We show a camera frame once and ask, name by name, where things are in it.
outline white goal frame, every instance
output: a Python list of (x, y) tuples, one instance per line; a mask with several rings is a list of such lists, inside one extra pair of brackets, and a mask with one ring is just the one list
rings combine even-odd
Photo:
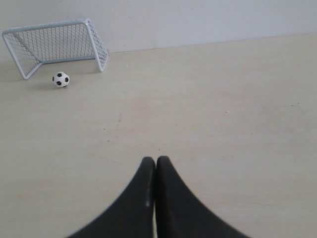
[(102, 72), (108, 52), (89, 18), (10, 28), (3, 40), (24, 79), (44, 64), (96, 59)]

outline white wall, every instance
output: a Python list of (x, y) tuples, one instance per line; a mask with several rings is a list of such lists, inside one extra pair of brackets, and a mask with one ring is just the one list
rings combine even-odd
[[(89, 17), (110, 52), (317, 32), (316, 0), (1, 0), (0, 31)], [(0, 41), (0, 61), (10, 60)]]

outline black and white soccer ball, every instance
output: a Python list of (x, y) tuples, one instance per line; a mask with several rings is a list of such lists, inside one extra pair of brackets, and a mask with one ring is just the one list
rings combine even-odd
[(53, 83), (58, 88), (65, 88), (69, 84), (69, 76), (64, 72), (58, 72), (53, 76)]

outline table surface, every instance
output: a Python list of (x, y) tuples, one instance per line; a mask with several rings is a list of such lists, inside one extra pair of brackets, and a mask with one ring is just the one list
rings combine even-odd
[[(144, 156), (170, 156), (212, 211), (255, 238), (317, 233), (317, 34), (0, 65), (0, 237), (61, 238)], [(52, 75), (70, 75), (57, 89)]]

